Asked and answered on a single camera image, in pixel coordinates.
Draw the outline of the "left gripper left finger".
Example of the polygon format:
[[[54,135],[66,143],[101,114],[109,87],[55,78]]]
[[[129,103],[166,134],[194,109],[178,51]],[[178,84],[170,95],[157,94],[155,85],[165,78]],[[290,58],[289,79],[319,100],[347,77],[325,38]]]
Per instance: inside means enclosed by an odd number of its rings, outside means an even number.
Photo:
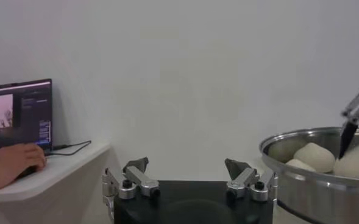
[[[115,220],[115,198],[132,200],[137,192],[149,199],[160,196],[160,184],[149,178],[147,157],[129,161],[121,170],[105,168],[102,174],[102,196],[111,221]]]

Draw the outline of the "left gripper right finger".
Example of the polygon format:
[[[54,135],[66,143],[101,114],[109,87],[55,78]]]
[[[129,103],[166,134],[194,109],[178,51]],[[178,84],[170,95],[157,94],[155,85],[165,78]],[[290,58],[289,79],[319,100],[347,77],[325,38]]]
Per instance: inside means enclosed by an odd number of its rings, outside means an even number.
[[[231,180],[227,182],[226,196],[229,202],[244,198],[249,194],[253,201],[277,203],[278,176],[266,169],[259,174],[248,163],[226,158],[224,164]]]

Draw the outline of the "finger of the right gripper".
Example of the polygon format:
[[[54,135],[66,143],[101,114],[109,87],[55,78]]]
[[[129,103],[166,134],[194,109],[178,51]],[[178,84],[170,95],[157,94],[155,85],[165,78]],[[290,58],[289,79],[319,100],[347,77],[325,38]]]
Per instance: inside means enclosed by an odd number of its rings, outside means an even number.
[[[339,159],[347,152],[359,127],[359,93],[347,104],[345,109],[343,109],[341,116],[344,117],[346,121],[341,132]]]

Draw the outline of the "person's bare hand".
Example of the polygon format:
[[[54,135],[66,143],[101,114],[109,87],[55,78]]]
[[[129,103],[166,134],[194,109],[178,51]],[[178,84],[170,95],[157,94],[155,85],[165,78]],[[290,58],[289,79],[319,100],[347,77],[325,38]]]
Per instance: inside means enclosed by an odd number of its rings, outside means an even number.
[[[0,149],[0,189],[12,183],[30,167],[42,170],[46,167],[43,149],[34,144],[15,144]]]

